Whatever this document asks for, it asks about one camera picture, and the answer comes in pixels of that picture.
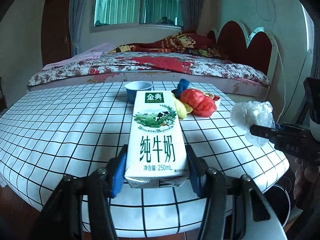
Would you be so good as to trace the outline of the person's right hand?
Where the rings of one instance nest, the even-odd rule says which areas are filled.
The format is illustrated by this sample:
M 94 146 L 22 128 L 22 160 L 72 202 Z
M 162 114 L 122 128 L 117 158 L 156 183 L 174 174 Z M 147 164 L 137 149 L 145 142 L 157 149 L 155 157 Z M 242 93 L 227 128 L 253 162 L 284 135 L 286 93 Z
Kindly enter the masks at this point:
M 313 200 L 319 201 L 319 166 L 309 165 L 305 166 L 303 161 L 299 158 L 295 159 L 298 168 L 295 172 L 295 185 L 293 196 L 294 199 L 298 199 L 303 192 L 303 187 L 306 182 L 316 183 L 314 192 L 313 192 Z

